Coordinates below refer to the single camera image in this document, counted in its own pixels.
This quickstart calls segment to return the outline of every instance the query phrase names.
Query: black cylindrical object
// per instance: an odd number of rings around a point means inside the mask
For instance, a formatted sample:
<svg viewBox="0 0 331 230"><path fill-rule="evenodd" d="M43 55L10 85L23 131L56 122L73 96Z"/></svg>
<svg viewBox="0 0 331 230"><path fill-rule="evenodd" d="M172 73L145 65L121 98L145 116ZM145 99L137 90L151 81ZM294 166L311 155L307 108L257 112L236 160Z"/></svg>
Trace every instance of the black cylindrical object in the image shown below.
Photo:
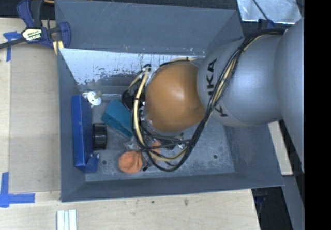
<svg viewBox="0 0 331 230"><path fill-rule="evenodd" d="M107 126L105 124L92 125L93 150L105 149L107 146Z"/></svg>

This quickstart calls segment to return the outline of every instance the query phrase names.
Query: wooden board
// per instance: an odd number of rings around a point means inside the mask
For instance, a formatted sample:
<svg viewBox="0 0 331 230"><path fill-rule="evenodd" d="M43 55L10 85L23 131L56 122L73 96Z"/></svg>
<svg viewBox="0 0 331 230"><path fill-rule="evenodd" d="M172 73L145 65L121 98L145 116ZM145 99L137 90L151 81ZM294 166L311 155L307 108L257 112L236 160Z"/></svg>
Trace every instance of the wooden board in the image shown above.
<svg viewBox="0 0 331 230"><path fill-rule="evenodd" d="M0 229L56 229L58 210L77 211L79 230L260 229L250 190L92 202L54 201L58 192L38 193L37 203L0 210Z"/></svg>

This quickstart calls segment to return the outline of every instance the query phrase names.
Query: teal object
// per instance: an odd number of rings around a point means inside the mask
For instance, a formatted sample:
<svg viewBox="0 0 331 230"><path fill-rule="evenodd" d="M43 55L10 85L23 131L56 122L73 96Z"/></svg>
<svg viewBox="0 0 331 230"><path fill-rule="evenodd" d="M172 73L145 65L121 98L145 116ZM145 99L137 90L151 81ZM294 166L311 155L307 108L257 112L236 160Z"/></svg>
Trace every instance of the teal object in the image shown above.
<svg viewBox="0 0 331 230"><path fill-rule="evenodd" d="M124 135L132 137L131 112L117 99L109 102L101 120Z"/></svg>

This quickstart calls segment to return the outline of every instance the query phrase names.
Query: white object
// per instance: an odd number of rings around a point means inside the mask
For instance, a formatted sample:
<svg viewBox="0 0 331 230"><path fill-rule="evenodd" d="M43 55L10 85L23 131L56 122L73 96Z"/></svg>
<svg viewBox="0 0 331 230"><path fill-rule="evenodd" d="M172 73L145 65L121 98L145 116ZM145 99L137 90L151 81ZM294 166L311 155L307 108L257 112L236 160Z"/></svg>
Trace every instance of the white object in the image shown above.
<svg viewBox="0 0 331 230"><path fill-rule="evenodd" d="M101 95L97 95L94 91L87 93L86 98L92 106L99 106L101 104Z"/></svg>
<svg viewBox="0 0 331 230"><path fill-rule="evenodd" d="M56 230L77 230L76 210L59 210L56 213Z"/></svg>

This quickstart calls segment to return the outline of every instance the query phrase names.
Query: blue tape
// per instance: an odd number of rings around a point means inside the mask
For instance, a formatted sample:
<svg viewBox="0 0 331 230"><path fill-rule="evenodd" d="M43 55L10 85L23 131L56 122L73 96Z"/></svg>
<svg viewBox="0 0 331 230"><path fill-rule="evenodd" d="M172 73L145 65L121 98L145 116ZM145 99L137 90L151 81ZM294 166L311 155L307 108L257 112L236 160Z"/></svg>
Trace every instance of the blue tape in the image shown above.
<svg viewBox="0 0 331 230"><path fill-rule="evenodd" d="M9 172L2 173L1 189L0 189L0 207L8 208L10 204L16 203L34 203L35 193L8 193Z"/></svg>
<svg viewBox="0 0 331 230"><path fill-rule="evenodd" d="M11 41L12 39L20 39L22 38L22 35L20 33L17 32L8 32L8 33L4 33L5 38L7 39L7 41ZM7 48L7 58L6 61L10 61L11 60L11 47Z"/></svg>

